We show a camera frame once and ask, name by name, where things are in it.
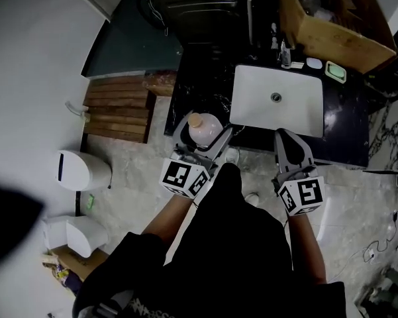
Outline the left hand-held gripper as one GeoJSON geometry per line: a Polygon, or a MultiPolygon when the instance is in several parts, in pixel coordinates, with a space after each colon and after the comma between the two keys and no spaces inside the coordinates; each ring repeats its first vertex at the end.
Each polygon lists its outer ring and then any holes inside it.
{"type": "Polygon", "coordinates": [[[218,167],[215,160],[228,146],[233,127],[225,128],[210,148],[201,151],[189,134],[188,119],[192,113],[186,114],[174,131],[174,148],[164,160],[159,184],[173,194],[195,199],[214,176],[218,167]]]}

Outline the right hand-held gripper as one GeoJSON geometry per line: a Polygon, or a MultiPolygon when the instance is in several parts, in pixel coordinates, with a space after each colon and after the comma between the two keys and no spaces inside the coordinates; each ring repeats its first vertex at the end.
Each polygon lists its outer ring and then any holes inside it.
{"type": "Polygon", "coordinates": [[[287,215],[308,214],[324,205],[324,178],[314,165],[309,145],[294,132],[278,129],[274,148],[279,174],[272,183],[287,215]]]}

